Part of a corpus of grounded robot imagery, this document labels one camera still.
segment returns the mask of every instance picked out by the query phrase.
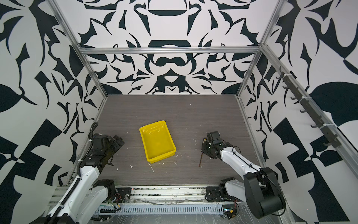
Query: patterned wall panel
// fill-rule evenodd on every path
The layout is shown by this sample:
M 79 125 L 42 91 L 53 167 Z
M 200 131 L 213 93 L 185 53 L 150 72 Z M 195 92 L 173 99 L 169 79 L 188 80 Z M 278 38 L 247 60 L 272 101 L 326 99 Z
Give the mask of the patterned wall panel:
M 358 148 L 355 0 L 289 0 L 268 41 L 326 115 Z
M 253 53 L 88 56 L 108 94 L 232 94 L 252 58 Z
M 296 222 L 357 223 L 358 179 L 262 56 L 241 99 L 266 165 Z
M 44 0 L 0 2 L 0 223 L 42 215 L 102 96 Z
M 258 45 L 277 0 L 58 0 L 83 47 Z

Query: brown stick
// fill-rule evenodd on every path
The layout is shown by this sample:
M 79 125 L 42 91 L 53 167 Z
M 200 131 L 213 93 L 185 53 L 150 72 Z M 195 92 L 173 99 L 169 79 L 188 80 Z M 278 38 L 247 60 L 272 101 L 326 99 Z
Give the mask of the brown stick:
M 203 158 L 203 153 L 202 153 L 202 156 L 200 157 L 200 163 L 199 163 L 199 167 L 200 167 L 200 164 L 201 164 L 201 159 Z

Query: horizontal aluminum bar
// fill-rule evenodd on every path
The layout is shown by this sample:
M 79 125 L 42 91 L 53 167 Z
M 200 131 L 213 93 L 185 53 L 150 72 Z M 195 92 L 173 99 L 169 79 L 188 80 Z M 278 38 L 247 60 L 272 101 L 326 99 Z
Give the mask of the horizontal aluminum bar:
M 256 53 L 257 46 L 242 47 L 133 47 L 80 48 L 82 54 L 157 54 L 157 53 Z

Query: wooden table surface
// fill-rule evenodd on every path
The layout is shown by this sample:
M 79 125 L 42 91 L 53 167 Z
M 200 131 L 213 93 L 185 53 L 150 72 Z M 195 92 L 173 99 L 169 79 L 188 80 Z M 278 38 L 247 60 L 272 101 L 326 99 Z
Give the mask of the wooden table surface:
M 176 146 L 172 157 L 149 165 L 139 128 L 165 120 Z M 116 185 L 210 185 L 239 175 L 219 159 L 203 154 L 206 133 L 241 149 L 258 164 L 244 120 L 234 95 L 110 95 L 94 133 L 118 135 L 125 144 L 114 155 L 99 179 L 114 179 Z

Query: yellow plastic bin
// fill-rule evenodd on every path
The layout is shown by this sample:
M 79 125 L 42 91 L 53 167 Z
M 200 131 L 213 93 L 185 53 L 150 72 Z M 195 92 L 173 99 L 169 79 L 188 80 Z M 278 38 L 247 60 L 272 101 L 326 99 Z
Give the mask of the yellow plastic bin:
M 164 120 L 141 127 L 139 131 L 148 162 L 155 163 L 175 154 L 176 148 Z

